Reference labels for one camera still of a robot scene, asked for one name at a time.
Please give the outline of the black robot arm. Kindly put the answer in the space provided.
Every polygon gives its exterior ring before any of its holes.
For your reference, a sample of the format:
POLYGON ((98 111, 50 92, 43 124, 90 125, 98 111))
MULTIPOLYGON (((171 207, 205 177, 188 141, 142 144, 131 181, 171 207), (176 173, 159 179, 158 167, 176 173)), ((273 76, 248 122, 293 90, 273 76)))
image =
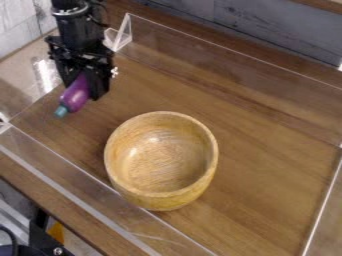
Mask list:
POLYGON ((51 14, 58 24, 58 36, 47 36, 50 59, 66 87, 86 76, 90 96, 98 100, 110 91, 114 51, 105 45, 105 30, 110 24, 103 21, 107 10, 103 0, 51 0, 51 14))

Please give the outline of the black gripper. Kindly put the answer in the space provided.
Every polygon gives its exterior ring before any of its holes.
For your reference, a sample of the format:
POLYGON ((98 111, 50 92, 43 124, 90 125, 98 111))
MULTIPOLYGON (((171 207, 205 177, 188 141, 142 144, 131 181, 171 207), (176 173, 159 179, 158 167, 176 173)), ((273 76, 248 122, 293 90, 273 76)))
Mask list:
POLYGON ((47 36, 50 58, 55 61, 58 72, 69 88, 81 72, 90 68, 89 83, 91 98, 99 100, 110 91, 115 53, 102 43, 86 49, 71 49, 62 42, 61 36, 47 36))

